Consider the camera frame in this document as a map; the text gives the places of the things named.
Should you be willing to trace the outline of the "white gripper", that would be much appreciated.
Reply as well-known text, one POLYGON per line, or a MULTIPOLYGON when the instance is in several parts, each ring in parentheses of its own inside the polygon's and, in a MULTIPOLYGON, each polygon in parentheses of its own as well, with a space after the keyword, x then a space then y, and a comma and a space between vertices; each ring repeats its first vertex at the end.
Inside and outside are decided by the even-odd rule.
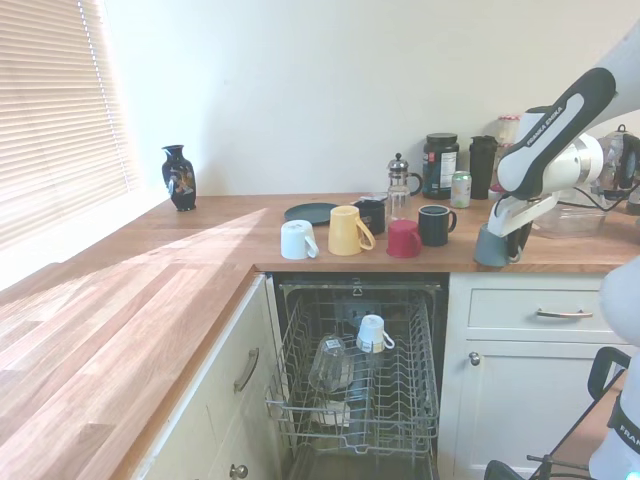
POLYGON ((519 261, 532 229, 532 221, 552 210, 558 201, 559 193, 554 192, 534 200, 503 196, 493 205, 487 230, 497 237, 506 236, 509 262, 519 261))

